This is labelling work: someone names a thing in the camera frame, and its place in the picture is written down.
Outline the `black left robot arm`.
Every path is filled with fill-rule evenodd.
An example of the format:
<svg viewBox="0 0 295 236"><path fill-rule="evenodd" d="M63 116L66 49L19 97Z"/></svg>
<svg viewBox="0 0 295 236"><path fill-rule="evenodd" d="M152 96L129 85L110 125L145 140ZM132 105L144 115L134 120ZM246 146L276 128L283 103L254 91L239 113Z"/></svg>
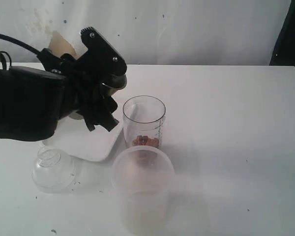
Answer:
<svg viewBox="0 0 295 236"><path fill-rule="evenodd" d="M0 39L34 53L43 69L12 64L0 51L0 139L42 141L54 135L59 120L79 114L89 131L118 125L113 94L127 84L127 64L93 27L80 31L87 51L79 58L55 56L0 34Z"/></svg>

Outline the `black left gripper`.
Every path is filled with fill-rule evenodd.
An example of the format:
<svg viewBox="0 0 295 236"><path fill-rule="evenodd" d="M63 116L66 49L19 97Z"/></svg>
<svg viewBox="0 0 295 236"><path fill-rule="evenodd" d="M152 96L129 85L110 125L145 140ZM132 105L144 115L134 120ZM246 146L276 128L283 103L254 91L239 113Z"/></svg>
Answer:
<svg viewBox="0 0 295 236"><path fill-rule="evenodd" d="M111 131L119 123L113 116L118 105L111 96L103 94L102 86L110 77L124 76L127 64L95 28L82 29L80 37L87 51L78 59L69 54L57 57L46 48L39 52L38 59L46 71L59 71L64 76L59 118L77 112L89 131L95 130L97 125Z"/></svg>

